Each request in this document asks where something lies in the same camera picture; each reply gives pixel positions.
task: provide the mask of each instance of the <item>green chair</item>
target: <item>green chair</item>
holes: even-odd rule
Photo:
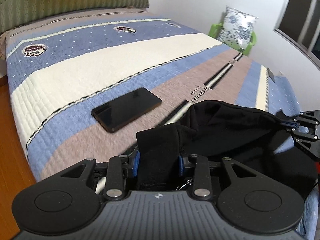
[[[220,29],[222,28],[222,23],[219,24],[212,24],[211,29],[209,31],[209,36],[212,38],[217,38],[218,34],[220,32]],[[230,47],[233,49],[242,52],[244,55],[248,56],[250,53],[251,48],[257,43],[257,36],[254,32],[251,34],[250,43],[248,44],[248,47],[243,51],[243,49],[240,48],[238,44],[233,44]]]

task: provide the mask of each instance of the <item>quilted bed cover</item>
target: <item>quilted bed cover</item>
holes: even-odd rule
[[[105,162],[135,143],[137,131],[175,122],[193,103],[222,100],[275,114],[297,114],[288,80],[225,44],[140,9],[99,9],[47,18],[7,34],[12,110],[37,181],[86,157]],[[145,87],[162,104],[116,133],[91,110]],[[293,147],[292,139],[277,152]],[[318,191],[306,201],[312,240]]]

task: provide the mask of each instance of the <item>metal screw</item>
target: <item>metal screw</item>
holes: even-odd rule
[[[187,185],[192,185],[192,183],[193,183],[193,179],[187,179],[187,182],[186,182]]]
[[[120,197],[121,195],[122,195],[122,191],[119,189],[113,188],[107,191],[107,196],[109,197]]]
[[[198,188],[194,191],[194,194],[198,197],[206,197],[210,195],[210,191],[205,188]]]

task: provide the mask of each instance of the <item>pillow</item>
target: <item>pillow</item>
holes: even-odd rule
[[[224,18],[218,40],[243,52],[250,42],[256,19],[255,16],[227,6],[227,15]]]

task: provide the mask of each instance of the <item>white wall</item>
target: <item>white wall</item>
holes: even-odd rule
[[[259,17],[258,42],[250,57],[289,79],[304,111],[320,109],[320,70],[273,30],[286,0],[149,0],[149,11],[208,33],[221,20],[225,6]]]

